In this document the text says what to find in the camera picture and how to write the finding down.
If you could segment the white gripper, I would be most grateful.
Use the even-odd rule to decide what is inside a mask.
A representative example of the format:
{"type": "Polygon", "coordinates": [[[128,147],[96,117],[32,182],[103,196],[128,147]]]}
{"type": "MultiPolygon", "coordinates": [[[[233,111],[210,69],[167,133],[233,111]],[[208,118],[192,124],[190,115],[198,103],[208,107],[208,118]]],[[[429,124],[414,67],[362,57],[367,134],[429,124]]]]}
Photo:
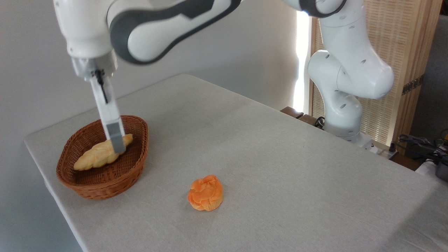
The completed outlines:
{"type": "Polygon", "coordinates": [[[125,132],[110,78],[92,76],[90,82],[100,119],[105,125],[106,138],[110,140],[114,153],[123,153],[126,149],[122,139],[125,132]]]}

